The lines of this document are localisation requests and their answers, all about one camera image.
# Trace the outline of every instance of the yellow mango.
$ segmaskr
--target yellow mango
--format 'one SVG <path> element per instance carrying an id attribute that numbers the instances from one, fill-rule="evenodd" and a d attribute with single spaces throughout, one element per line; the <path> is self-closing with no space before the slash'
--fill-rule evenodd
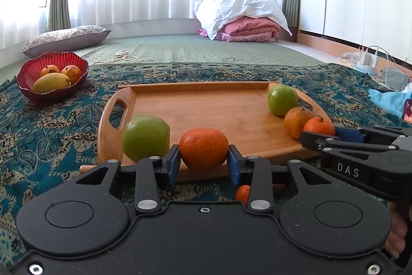
<path id="1" fill-rule="evenodd" d="M 68 88 L 72 84 L 65 74 L 52 72 L 39 78 L 33 84 L 33 91 L 38 94 L 45 94 L 55 89 Z"/>

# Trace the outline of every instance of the paisley blanket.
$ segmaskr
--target paisley blanket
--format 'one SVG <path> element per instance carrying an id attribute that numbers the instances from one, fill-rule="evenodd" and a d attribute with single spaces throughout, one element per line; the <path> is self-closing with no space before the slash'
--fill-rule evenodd
<path id="1" fill-rule="evenodd" d="M 96 132 L 102 110 L 118 84 L 183 81 L 276 81 L 302 90 L 342 127 L 377 124 L 408 127 L 368 99 L 379 85 L 337 64 L 310 68 L 245 64 L 123 64 L 90 69 L 84 88 L 54 105 L 35 105 L 15 80 L 0 86 L 0 262 L 11 265 L 25 254 L 14 219 L 23 204 L 96 163 Z M 121 111 L 114 115 L 118 122 Z M 160 190 L 162 201 L 234 198 L 228 178 L 177 184 Z M 130 202 L 126 188 L 123 201 Z"/>

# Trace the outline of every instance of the green apple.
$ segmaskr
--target green apple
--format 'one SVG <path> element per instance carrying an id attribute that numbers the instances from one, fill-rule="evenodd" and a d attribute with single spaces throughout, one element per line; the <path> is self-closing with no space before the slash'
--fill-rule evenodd
<path id="1" fill-rule="evenodd" d="M 284 117 L 288 111 L 297 107 L 297 93 L 290 86 L 278 84 L 270 89 L 267 96 L 267 105 L 270 112 L 279 117 Z"/>
<path id="2" fill-rule="evenodd" d="M 124 128 L 122 142 L 124 153 L 135 162 L 163 157 L 170 149 L 170 127 L 156 116 L 136 116 Z"/>

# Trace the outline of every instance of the white pillow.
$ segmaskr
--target white pillow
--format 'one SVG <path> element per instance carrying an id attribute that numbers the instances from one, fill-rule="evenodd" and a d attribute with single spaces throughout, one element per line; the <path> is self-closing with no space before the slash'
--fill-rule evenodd
<path id="1" fill-rule="evenodd" d="M 244 16 L 267 17 L 292 36 L 285 15 L 275 0 L 203 0 L 195 14 L 211 40 L 223 26 Z"/>

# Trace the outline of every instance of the finger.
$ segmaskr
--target finger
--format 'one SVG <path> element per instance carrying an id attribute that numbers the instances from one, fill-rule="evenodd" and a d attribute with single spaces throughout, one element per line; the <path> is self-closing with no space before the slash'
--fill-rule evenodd
<path id="1" fill-rule="evenodd" d="M 395 259 L 399 258 L 399 253 L 394 249 L 394 247 L 392 246 L 392 244 L 387 240 L 385 243 L 385 249 L 386 251 L 392 255 Z"/>
<path id="2" fill-rule="evenodd" d="M 406 246 L 406 242 L 403 238 L 398 237 L 397 235 L 390 234 L 388 239 L 388 243 L 391 244 L 393 249 L 397 251 L 399 254 L 403 252 Z"/>
<path id="3" fill-rule="evenodd" d="M 392 231 L 401 238 L 404 238 L 408 231 L 407 224 L 397 212 L 392 212 Z"/>
<path id="4" fill-rule="evenodd" d="M 396 209 L 396 203 L 395 202 L 388 202 L 388 209 L 390 212 L 394 212 Z"/>

